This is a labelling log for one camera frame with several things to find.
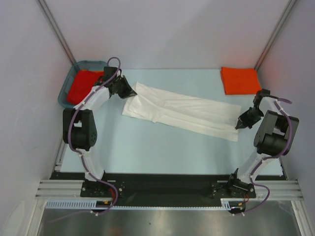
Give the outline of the white printed t shirt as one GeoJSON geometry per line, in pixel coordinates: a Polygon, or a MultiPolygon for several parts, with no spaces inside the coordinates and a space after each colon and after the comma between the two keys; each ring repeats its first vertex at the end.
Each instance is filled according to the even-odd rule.
{"type": "Polygon", "coordinates": [[[137,95],[126,100],[124,116],[238,141],[235,126],[241,106],[148,87],[139,82],[132,88],[137,95]]]}

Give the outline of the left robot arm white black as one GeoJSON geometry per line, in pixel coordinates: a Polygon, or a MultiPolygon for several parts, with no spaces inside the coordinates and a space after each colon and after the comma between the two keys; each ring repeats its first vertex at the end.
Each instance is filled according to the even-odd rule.
{"type": "Polygon", "coordinates": [[[78,155],[85,179],[94,181],[91,190],[100,197],[108,193],[109,185],[101,180],[104,169],[91,151],[97,141],[94,114],[115,94],[121,99],[137,95],[119,67],[106,66],[83,100],[63,110],[63,141],[78,155]]]}

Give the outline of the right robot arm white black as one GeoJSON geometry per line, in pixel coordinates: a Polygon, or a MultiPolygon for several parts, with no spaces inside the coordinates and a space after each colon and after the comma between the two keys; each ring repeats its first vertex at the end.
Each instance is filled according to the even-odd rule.
{"type": "Polygon", "coordinates": [[[288,115],[281,106],[281,102],[291,104],[292,102],[273,96],[267,89],[258,91],[253,99],[253,106],[238,117],[235,129],[251,129],[261,121],[258,131],[254,137],[255,147],[247,161],[235,171],[237,180],[227,185],[227,192],[232,197],[239,197],[245,191],[242,182],[252,183],[263,168],[271,161],[287,155],[292,146],[296,134],[299,119],[288,115]],[[259,106],[263,98],[273,99],[278,109],[276,112],[267,110],[263,113],[259,106]]]}

